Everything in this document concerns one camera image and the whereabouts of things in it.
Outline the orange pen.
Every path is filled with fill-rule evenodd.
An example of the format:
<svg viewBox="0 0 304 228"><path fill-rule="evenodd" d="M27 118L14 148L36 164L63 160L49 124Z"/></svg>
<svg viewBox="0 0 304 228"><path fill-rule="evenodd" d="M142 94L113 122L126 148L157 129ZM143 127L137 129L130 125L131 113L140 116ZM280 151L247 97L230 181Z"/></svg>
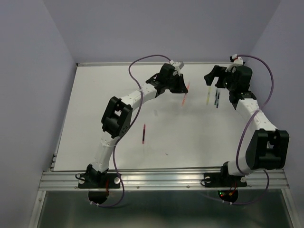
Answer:
<svg viewBox="0 0 304 228"><path fill-rule="evenodd" d="M188 90L188 92L189 92L189 88L190 88L190 82L188 82L188 84L187 84L186 88L187 88L187 90ZM183 97L182 104L181 104L181 106L182 106L182 107L185 105L185 102L186 102L186 98L187 98L187 94L188 94L188 92L187 92L187 93L185 93L185 95L184 95L184 97Z"/></svg>

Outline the yellow pen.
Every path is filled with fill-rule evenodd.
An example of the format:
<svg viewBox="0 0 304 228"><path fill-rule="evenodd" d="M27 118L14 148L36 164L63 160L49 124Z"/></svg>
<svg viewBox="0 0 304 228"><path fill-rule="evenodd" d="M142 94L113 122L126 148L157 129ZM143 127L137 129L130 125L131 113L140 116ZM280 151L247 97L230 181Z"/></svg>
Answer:
<svg viewBox="0 0 304 228"><path fill-rule="evenodd" d="M207 98L206 98L206 105L209 104L210 93L211 93L211 86L208 86L208 93L207 93Z"/></svg>

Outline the green pen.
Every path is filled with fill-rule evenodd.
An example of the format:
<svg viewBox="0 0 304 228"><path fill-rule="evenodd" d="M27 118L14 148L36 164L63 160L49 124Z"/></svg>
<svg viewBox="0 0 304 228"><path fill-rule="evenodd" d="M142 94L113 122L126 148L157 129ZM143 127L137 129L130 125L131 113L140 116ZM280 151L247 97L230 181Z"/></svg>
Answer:
<svg viewBox="0 0 304 228"><path fill-rule="evenodd" d="M214 99L214 105L215 105L215 106L217 105L217 100L218 100L218 90L216 89L216 92L215 92L215 99Z"/></svg>

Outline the purple pen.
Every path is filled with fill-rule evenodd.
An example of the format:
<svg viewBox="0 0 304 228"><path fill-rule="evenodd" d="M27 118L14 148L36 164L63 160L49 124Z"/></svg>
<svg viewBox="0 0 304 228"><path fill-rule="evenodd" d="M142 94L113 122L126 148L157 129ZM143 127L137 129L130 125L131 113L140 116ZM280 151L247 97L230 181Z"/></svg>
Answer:
<svg viewBox="0 0 304 228"><path fill-rule="evenodd" d="M217 91L216 91L216 102L215 102L216 108L219 107L219 97L220 97L220 90L217 89Z"/></svg>

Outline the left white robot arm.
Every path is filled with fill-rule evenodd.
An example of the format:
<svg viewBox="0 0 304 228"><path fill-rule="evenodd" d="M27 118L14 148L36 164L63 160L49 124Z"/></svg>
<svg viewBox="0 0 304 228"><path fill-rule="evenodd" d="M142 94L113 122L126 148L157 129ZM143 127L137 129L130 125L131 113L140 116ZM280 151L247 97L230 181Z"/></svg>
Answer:
<svg viewBox="0 0 304 228"><path fill-rule="evenodd" d="M102 137L100 149L91 163L95 170L89 176L89 181L95 187L105 184L105 173L109 168L109 161L118 140L122 138L131 127L134 111L139 111L144 103L155 99L166 90L173 94L186 94L181 69L183 62L170 61L162 65L159 73L149 78L138 90L121 98L112 97L105 109L102 123Z"/></svg>

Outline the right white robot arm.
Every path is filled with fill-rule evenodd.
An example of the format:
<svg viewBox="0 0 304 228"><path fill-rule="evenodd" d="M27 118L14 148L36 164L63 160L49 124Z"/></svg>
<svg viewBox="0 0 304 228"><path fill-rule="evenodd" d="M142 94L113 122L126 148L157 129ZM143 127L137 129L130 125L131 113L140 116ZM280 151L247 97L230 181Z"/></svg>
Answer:
<svg viewBox="0 0 304 228"><path fill-rule="evenodd" d="M263 113L256 96L249 90L252 74L247 66L216 65L204 76L208 86L217 77L216 88L229 91L230 103L246 121L245 131L252 133L247 149L243 152L238 147L237 158L223 164L218 177L223 185L233 183L236 176L249 175L260 169L281 169L285 165L289 133L279 130Z"/></svg>

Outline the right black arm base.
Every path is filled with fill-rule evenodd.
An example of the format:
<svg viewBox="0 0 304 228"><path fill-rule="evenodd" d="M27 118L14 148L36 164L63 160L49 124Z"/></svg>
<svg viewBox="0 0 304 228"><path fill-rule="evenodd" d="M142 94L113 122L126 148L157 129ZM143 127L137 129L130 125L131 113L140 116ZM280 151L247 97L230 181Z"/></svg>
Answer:
<svg viewBox="0 0 304 228"><path fill-rule="evenodd" d="M228 173L228 162L225 162L219 172L206 172L200 184L206 188L220 188L218 196L228 203L236 203L239 193L238 187L246 187L245 176L233 176Z"/></svg>

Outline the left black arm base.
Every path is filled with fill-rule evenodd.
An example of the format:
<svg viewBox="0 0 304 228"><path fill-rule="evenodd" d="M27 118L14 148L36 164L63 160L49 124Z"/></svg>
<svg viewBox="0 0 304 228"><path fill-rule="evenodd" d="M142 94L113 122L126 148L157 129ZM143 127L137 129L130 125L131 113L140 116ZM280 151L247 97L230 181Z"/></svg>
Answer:
<svg viewBox="0 0 304 228"><path fill-rule="evenodd" d="M84 173L77 173L75 178L78 180L78 188L89 190L88 199L90 204L101 208L113 208L118 206L124 198L125 188L120 173L109 173L108 169L104 172L96 171L89 164ZM110 196L110 190L122 188L120 199L107 205L106 201Z"/></svg>

